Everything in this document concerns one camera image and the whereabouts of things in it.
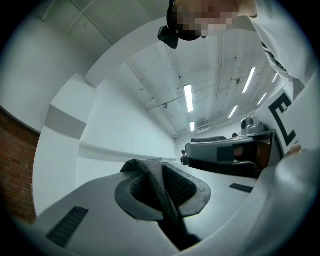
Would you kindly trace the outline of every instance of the white shirt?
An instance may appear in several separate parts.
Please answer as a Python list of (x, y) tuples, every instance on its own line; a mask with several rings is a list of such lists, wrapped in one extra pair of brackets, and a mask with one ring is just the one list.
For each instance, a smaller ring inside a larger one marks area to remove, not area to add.
[(269, 49), (269, 52), (264, 50), (271, 66), (282, 78), (291, 82), (291, 77), (298, 79), (307, 87), (319, 72), (318, 59), (308, 39), (276, 1), (255, 0), (255, 3), (257, 17), (250, 17), (250, 20)]

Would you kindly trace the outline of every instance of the black slot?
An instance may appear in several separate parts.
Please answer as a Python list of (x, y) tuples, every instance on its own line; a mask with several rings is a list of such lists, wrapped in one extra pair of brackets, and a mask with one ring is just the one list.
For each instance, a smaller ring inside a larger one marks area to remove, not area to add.
[(245, 186), (245, 185), (240, 185), (240, 184), (236, 184), (233, 183), (231, 186), (229, 186), (229, 188), (235, 189), (235, 190), (240, 190), (246, 193), (251, 193), (251, 191), (254, 189), (251, 186)]

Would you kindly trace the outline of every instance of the black headset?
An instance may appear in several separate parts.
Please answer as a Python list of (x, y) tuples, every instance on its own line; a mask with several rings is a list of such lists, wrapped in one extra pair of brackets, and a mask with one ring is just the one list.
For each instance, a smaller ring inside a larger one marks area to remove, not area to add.
[(158, 39), (172, 49), (177, 49), (179, 39), (194, 41), (201, 37), (200, 35), (196, 35), (195, 31), (185, 31), (182, 25), (177, 24), (177, 13), (173, 9), (175, 1), (169, 0), (169, 8), (166, 13), (167, 26), (162, 26), (158, 32)]

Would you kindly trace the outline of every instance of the ceiling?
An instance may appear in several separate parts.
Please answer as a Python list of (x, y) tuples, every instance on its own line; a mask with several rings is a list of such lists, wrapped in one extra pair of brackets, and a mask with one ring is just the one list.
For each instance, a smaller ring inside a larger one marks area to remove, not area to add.
[[(68, 32), (98, 59), (128, 33), (164, 17), (167, 2), (58, 0), (39, 16)], [(84, 15), (79, 15), (81, 10), (85, 10)], [(256, 70), (247, 92), (242, 94), (251, 67)], [(256, 110), (264, 93), (270, 94), (275, 88), (274, 76), (258, 34), (233, 29), (192, 42), (180, 40), (175, 50), (156, 43), (123, 63), (112, 79), (178, 138), (190, 132), (190, 122), (195, 122), (196, 129), (217, 127)], [(193, 92), (194, 110), (190, 113), (184, 97), (187, 84)], [(238, 109), (228, 119), (235, 105)]]

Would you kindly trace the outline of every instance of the red brick wall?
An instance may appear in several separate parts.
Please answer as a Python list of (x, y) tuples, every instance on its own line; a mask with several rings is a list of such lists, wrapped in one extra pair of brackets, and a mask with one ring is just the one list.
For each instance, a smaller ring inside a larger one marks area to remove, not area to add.
[(0, 109), (0, 197), (8, 213), (36, 219), (32, 177), (39, 134)]

